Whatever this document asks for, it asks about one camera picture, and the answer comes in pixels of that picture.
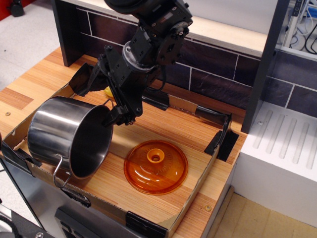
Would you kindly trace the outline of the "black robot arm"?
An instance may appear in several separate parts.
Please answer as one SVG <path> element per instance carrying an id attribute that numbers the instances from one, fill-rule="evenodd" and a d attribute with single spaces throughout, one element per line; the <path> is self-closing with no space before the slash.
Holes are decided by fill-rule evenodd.
<path id="1" fill-rule="evenodd" d="M 188 4 L 182 0 L 108 0 L 107 5 L 139 20 L 138 29 L 122 53 L 111 46 L 99 56 L 85 92 L 109 87 L 116 106 L 103 126 L 132 124 L 143 113 L 144 91 L 161 89 L 150 85 L 159 76 L 166 82 L 166 66 L 175 64 L 189 26 L 193 23 Z"/>

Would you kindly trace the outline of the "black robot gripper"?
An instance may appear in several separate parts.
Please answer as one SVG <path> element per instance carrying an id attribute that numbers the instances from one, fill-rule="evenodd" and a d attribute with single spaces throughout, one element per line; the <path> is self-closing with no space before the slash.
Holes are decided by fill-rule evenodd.
<path id="1" fill-rule="evenodd" d="M 135 117 L 143 113 L 142 95 L 157 75 L 157 67 L 143 64 L 126 44 L 119 53 L 106 45 L 98 65 L 88 66 L 86 92 L 101 91 L 110 86 L 118 106 L 109 111 L 102 122 L 104 127 L 111 125 L 132 125 Z"/>

